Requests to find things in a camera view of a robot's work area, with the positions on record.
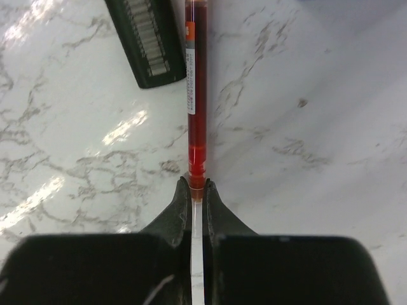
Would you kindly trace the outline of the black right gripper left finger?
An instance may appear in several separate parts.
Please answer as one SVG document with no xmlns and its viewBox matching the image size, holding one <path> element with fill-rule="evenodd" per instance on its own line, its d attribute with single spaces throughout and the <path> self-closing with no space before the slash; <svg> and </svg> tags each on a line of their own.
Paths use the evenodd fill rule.
<svg viewBox="0 0 407 305">
<path fill-rule="evenodd" d="M 191 304 L 191 193 L 136 233 L 30 235 L 1 269 L 2 304 Z"/>
</svg>

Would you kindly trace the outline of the pink highlighter black body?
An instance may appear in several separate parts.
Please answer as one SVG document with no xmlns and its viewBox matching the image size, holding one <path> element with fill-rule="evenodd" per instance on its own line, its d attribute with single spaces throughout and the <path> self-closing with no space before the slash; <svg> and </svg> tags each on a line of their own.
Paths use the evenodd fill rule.
<svg viewBox="0 0 407 305">
<path fill-rule="evenodd" d="M 105 4 L 139 88 L 169 85 L 186 77 L 170 1 L 105 0 Z"/>
</svg>

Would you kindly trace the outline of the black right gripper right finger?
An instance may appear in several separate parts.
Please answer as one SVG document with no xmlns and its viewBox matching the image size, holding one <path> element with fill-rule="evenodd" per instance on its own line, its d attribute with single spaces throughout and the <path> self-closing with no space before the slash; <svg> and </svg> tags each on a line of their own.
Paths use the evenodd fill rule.
<svg viewBox="0 0 407 305">
<path fill-rule="evenodd" d="M 263 235 L 203 189 L 206 304 L 388 304 L 368 251 L 342 236 Z"/>
</svg>

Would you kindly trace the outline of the red ink pen refill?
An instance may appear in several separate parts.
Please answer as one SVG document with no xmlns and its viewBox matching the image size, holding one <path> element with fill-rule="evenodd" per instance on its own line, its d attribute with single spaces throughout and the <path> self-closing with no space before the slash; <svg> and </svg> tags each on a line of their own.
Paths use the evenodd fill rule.
<svg viewBox="0 0 407 305">
<path fill-rule="evenodd" d="M 203 195 L 207 157 L 207 1 L 185 2 L 188 184 L 191 191 L 191 292 L 204 304 Z"/>
</svg>

